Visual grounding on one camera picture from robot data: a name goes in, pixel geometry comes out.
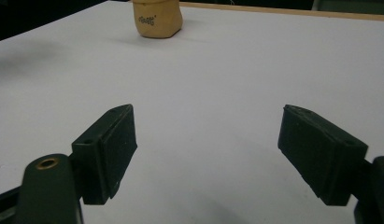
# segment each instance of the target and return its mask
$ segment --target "white table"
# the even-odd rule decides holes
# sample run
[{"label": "white table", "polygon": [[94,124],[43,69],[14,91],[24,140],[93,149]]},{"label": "white table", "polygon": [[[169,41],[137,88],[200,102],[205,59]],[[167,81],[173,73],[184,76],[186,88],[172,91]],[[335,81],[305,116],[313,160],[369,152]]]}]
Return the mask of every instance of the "white table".
[{"label": "white table", "polygon": [[85,223],[353,223],[277,149],[285,104],[384,155],[384,21],[183,7],[170,39],[105,2],[0,42],[0,193],[109,108],[133,104],[138,143],[116,197]]}]

